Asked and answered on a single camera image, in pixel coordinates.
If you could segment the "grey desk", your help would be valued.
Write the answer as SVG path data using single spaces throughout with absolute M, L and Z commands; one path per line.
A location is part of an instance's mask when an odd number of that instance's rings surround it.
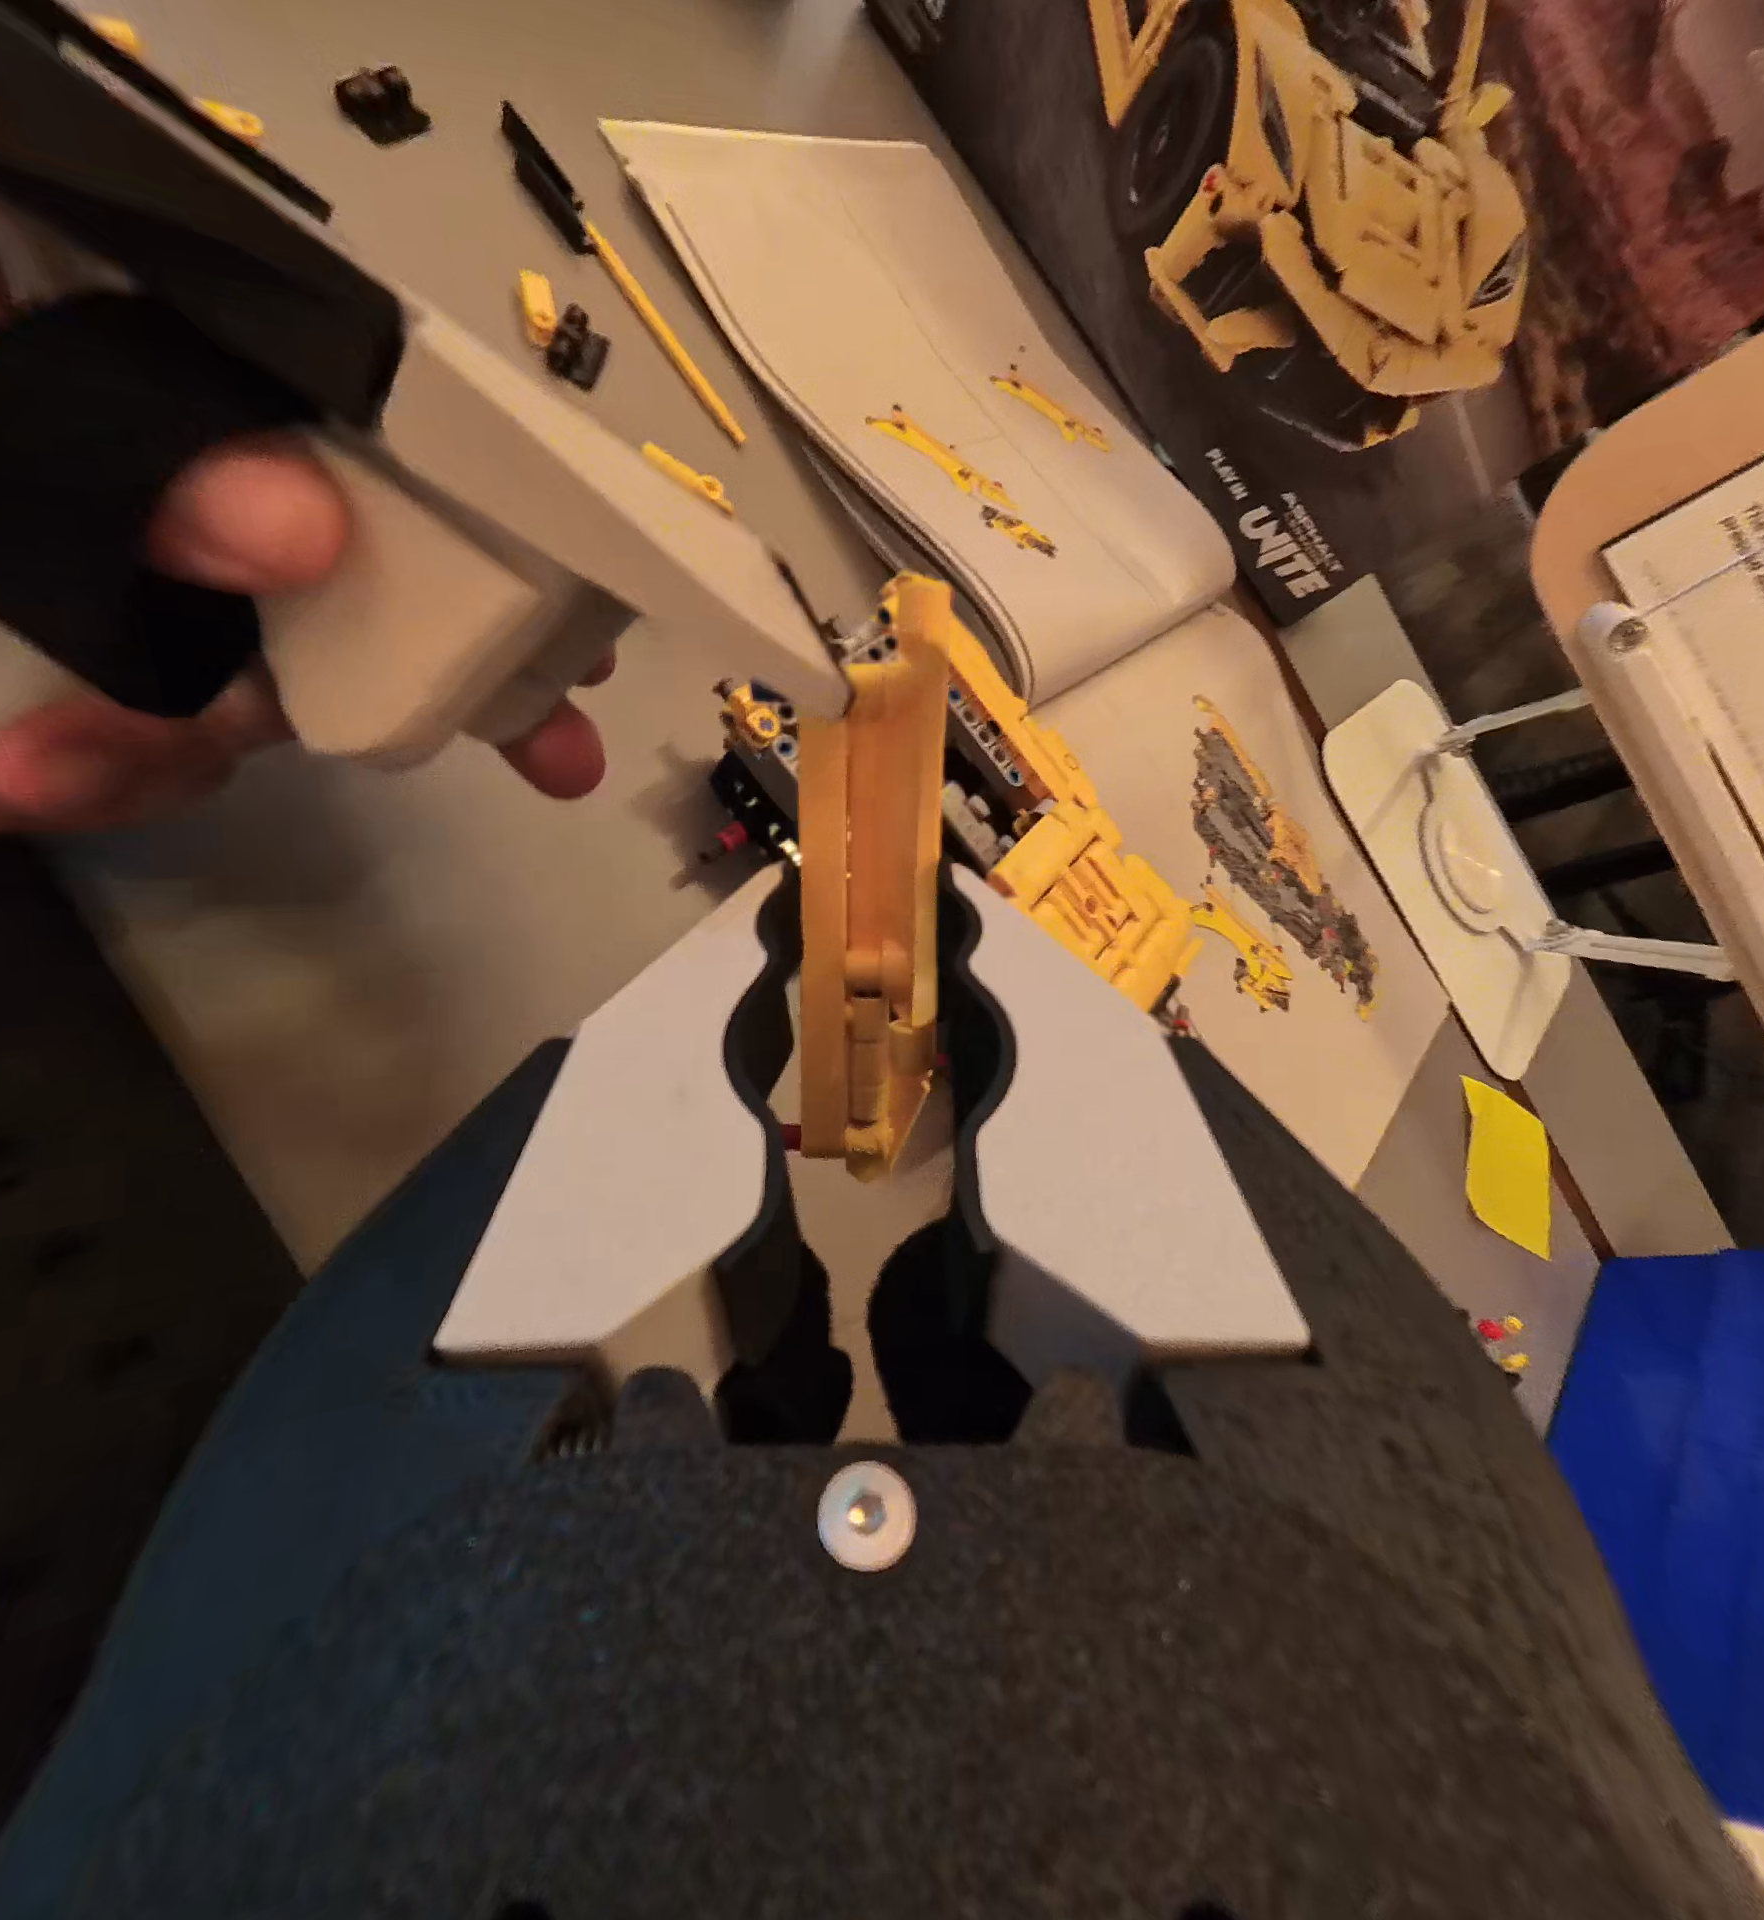
M 743 416 L 727 450 L 628 323 L 589 408 L 624 441 L 724 454 L 736 508 L 800 567 L 816 611 L 849 616 L 884 567 L 781 409 L 707 326 L 669 245 L 632 206 L 600 119 L 906 136 L 942 149 L 860 4 L 88 4 L 129 17 L 190 97 L 252 110 L 266 153 L 333 205 L 367 263 L 457 315 L 514 366 L 519 266 L 559 266 L 511 181 L 502 100 L 563 159 L 657 307 Z M 398 65 L 434 129 L 379 149 L 333 81 Z M 715 805 L 707 687 L 688 638 L 632 629 L 586 700 L 607 780 L 542 803 L 463 742 L 409 774 L 271 750 L 212 799 L 58 855 L 102 952 L 304 1274 L 533 1047 L 567 1037 L 743 880 L 697 865 Z M 1455 1019 L 1359 1180 L 1362 1199 L 1453 1300 L 1515 1313 L 1547 1422 L 1592 1274 L 1613 1255 L 1716 1255 L 1735 1237 L 1601 994 L 1578 981 L 1515 1087 L 1559 1150 L 1556 1261 L 1489 1233 L 1464 1198 L 1481 1076 Z

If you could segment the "wooden board document stand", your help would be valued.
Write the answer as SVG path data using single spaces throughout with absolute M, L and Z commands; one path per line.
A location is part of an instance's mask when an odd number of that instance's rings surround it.
M 1690 697 L 1701 682 L 1656 614 L 1622 605 L 1604 546 L 1764 455 L 1764 328 L 1584 444 L 1529 538 L 1529 581 L 1577 689 L 1449 721 L 1411 680 L 1324 742 L 1328 784 L 1486 1064 L 1517 1082 L 1577 960 L 1735 984 L 1764 1026 L 1764 817 L 1742 799 Z M 1471 750 L 1494 733 L 1589 710 L 1608 737 L 1708 941 L 1578 927 Z

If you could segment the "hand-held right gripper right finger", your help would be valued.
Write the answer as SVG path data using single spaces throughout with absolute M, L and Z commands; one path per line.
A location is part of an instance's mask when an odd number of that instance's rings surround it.
M 1136 1450 L 1193 1450 L 1170 1375 L 1311 1334 L 1184 1052 L 986 877 L 939 896 L 943 1211 L 882 1265 L 869 1347 L 906 1445 L 998 1445 L 1090 1375 Z

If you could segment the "toy car set box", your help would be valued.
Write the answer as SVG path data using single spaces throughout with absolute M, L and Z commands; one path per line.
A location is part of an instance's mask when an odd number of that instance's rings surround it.
M 1764 326 L 1764 4 L 869 4 L 1277 625 Z

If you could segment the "blue storage bin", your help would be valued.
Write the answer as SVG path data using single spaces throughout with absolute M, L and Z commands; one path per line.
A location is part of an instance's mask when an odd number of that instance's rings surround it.
M 1764 1250 L 1601 1268 L 1547 1444 L 1688 1762 L 1764 1832 Z

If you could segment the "open instruction booklet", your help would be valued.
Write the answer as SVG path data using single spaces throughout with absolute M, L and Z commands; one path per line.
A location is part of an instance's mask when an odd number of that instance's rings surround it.
M 1356 1187 L 1441 988 L 1351 832 L 1229 538 L 1040 330 L 916 142 L 607 119 L 730 345 L 1186 904 L 1152 1013 Z

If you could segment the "small black connector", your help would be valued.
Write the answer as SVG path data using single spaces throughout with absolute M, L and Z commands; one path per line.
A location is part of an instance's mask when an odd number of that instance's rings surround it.
M 434 129 L 398 65 L 367 65 L 341 77 L 333 107 L 379 149 L 414 142 Z

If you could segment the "person's left hand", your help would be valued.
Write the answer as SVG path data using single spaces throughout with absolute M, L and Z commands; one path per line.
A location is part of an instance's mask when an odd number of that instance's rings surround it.
M 149 558 L 208 589 L 288 593 L 323 581 L 345 532 L 341 490 L 299 441 L 247 438 L 186 469 L 155 510 Z M 137 713 L 94 692 L 54 702 L 0 729 L 0 832 L 135 826 L 212 796 L 252 756 L 291 742 L 260 668 L 186 721 Z M 607 774 L 603 742 L 570 700 L 499 750 L 559 803 L 584 799 Z

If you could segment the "yellow toy car model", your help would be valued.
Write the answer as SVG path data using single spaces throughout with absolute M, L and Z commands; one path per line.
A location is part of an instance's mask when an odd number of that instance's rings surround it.
M 1199 941 L 1189 904 L 1123 848 L 1082 760 L 1040 722 L 958 608 L 953 616 L 942 860 L 960 857 L 1136 1010 L 1155 1013 Z M 724 678 L 715 697 L 730 817 L 749 845 L 802 870 L 800 733 L 810 721 L 755 678 Z

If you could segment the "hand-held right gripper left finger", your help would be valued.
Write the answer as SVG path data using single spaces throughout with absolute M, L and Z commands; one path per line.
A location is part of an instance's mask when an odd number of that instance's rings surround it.
M 644 1369 L 730 1436 L 831 1444 L 853 1362 L 806 1247 L 771 1095 L 797 1052 L 800 875 L 764 870 L 618 990 L 559 1073 L 457 1285 L 446 1364 Z

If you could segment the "black-tipped yellow tool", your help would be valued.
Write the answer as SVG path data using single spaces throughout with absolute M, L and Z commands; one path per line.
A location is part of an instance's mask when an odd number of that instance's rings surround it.
M 704 416 L 732 446 L 740 450 L 748 444 L 740 420 L 736 420 L 736 409 L 727 405 L 724 391 L 698 367 L 697 354 L 683 345 L 678 328 L 672 328 L 628 262 L 618 251 L 607 234 L 594 227 L 565 167 L 555 154 L 549 154 L 533 121 L 511 100 L 502 100 L 502 136 L 511 149 L 514 179 L 537 206 L 542 219 L 570 251 L 594 258 L 600 263 L 607 278 L 620 289 L 624 301 L 628 301 L 636 319 L 653 338 L 657 350 L 678 370 L 688 394 L 697 394 Z

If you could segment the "yellow beam assembly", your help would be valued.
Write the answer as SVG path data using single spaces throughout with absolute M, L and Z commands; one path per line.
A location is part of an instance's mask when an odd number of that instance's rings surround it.
M 800 1150 L 894 1174 L 935 1079 L 951 589 L 899 574 L 800 733 Z

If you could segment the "yellow black connector piece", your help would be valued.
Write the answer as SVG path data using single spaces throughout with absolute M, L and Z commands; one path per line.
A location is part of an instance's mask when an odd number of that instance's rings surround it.
M 559 301 L 549 277 L 519 271 L 515 315 L 545 367 L 579 391 L 591 391 L 607 367 L 609 343 L 579 304 Z

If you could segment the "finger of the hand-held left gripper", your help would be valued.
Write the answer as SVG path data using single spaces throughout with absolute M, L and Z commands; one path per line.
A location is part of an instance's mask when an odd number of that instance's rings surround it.
M 405 477 L 659 629 L 716 644 L 806 717 L 848 710 L 840 658 L 753 529 L 439 310 L 407 301 L 405 323 L 385 399 Z

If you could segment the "yellow paper sheet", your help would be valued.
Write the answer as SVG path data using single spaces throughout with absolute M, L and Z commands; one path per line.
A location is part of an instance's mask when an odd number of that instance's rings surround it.
M 1553 1143 L 1542 1118 L 1473 1076 L 1462 1079 L 1471 1115 L 1464 1192 L 1473 1217 L 1494 1237 L 1553 1259 Z

